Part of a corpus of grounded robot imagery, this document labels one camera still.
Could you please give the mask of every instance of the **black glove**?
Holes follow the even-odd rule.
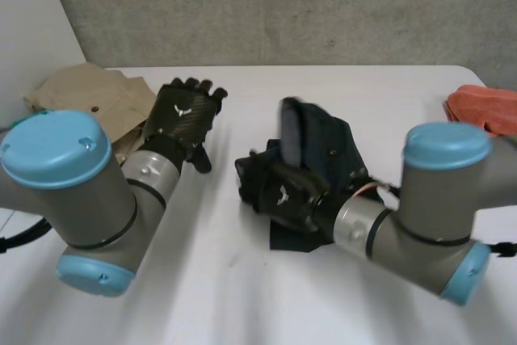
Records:
[[[309,170],[279,161],[277,155],[275,151],[251,152],[248,158],[235,161],[242,200],[289,229],[316,232],[312,216],[329,191],[328,184]]]
[[[222,88],[210,95],[212,85],[210,80],[199,82],[189,78],[183,83],[175,78],[162,86],[143,129],[146,141],[153,137],[177,141],[185,151],[185,160],[200,173],[212,169],[203,142],[214,117],[221,111],[222,99],[228,95]]]

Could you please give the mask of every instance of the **logo on glove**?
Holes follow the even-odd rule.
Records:
[[[186,109],[185,111],[181,110],[178,108],[177,105],[174,106],[174,109],[176,110],[176,112],[178,113],[178,116],[181,117],[181,116],[185,116],[185,115],[188,115],[189,113],[192,112],[192,108],[188,108]]]
[[[278,200],[278,202],[276,203],[276,206],[279,206],[279,205],[283,204],[285,201],[289,200],[289,194],[288,194],[287,190],[285,190],[284,185],[282,185],[280,187],[280,194],[282,195],[282,198],[280,198]]]

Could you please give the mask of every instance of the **orange cloth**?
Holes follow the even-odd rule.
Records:
[[[517,92],[463,85],[445,103],[449,121],[483,128],[491,135],[517,134]]]

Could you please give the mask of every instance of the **black cable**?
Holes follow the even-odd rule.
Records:
[[[16,234],[11,238],[0,238],[0,254],[5,254],[10,248],[24,246],[29,242],[35,241],[37,238],[45,235],[52,226],[44,218],[36,222],[31,228]]]
[[[498,258],[513,258],[517,255],[517,244],[514,242],[499,242],[488,246],[493,254],[499,254]]]

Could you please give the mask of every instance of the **beige cloth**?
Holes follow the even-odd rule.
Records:
[[[142,77],[126,78],[88,62],[59,70],[25,98],[34,111],[77,109],[93,115],[119,162],[141,145],[141,127],[155,99]]]

